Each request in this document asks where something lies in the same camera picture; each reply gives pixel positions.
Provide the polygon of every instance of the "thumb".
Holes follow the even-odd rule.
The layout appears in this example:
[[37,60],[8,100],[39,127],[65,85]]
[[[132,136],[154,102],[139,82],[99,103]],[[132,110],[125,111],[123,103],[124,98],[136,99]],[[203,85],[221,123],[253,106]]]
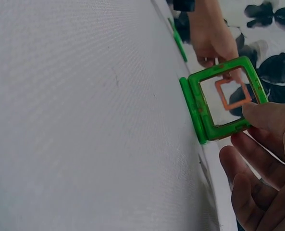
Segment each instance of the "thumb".
[[243,106],[245,119],[254,127],[283,138],[285,133],[285,104],[247,103]]

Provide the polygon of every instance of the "plastic toy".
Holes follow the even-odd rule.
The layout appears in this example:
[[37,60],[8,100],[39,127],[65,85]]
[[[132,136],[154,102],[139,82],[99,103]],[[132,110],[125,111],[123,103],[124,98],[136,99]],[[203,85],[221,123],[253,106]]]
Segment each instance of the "plastic toy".
[[[246,130],[250,127],[250,124],[244,118],[240,118],[224,125],[215,125],[201,88],[202,81],[220,76],[238,68],[242,68],[246,73],[257,102],[267,103],[268,99],[259,77],[251,64],[251,61],[247,57],[239,57],[226,63],[215,65],[211,68],[197,72],[190,75],[188,80],[184,77],[180,79],[180,84],[189,108],[192,122],[194,124],[198,140],[201,144],[205,144],[207,141],[223,139],[232,135],[233,133]],[[251,101],[251,97],[246,85],[242,83],[243,92],[246,98],[242,101],[228,105],[226,99],[224,98],[221,85],[228,83],[229,81],[230,80],[222,79],[215,83],[216,89],[226,110],[240,107],[243,104]]]

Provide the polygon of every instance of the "green square frame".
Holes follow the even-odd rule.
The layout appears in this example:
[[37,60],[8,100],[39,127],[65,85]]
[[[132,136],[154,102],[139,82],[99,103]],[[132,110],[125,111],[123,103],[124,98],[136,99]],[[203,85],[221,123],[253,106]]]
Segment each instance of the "green square frame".
[[215,126],[201,88],[202,81],[237,68],[243,68],[245,70],[257,102],[267,103],[268,99],[260,79],[251,64],[250,59],[245,56],[230,60],[223,64],[215,65],[211,68],[190,75],[188,77],[188,81],[186,81],[188,82],[188,86],[184,79],[180,79],[181,87],[201,144],[205,144],[207,140],[214,141],[223,139],[233,133],[246,130],[250,127],[250,124],[244,118],[222,126]]

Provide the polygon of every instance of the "person's arm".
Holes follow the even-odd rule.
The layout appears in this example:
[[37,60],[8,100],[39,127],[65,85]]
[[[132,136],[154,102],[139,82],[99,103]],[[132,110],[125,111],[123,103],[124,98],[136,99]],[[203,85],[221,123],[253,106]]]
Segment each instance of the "person's arm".
[[195,10],[188,12],[191,24],[216,27],[223,26],[223,14],[218,0],[196,0]]

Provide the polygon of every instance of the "orange square frame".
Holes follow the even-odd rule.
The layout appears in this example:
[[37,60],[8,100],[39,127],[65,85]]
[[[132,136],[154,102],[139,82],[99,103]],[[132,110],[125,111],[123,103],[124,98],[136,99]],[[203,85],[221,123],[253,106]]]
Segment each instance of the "orange square frame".
[[221,80],[218,80],[218,81],[215,82],[216,89],[217,89],[217,91],[219,93],[221,101],[223,102],[223,107],[227,111],[232,110],[232,109],[237,108],[237,107],[241,107],[242,105],[251,102],[251,97],[250,97],[250,94],[248,92],[248,89],[247,89],[245,83],[242,81],[240,84],[242,85],[242,89],[243,89],[243,92],[244,92],[244,95],[245,95],[245,99],[243,99],[241,101],[238,101],[238,102],[235,102],[233,104],[228,104],[227,103],[227,100],[225,99],[225,96],[223,94],[223,90],[221,88],[221,85],[229,83],[231,81],[232,81],[231,79],[221,79]]

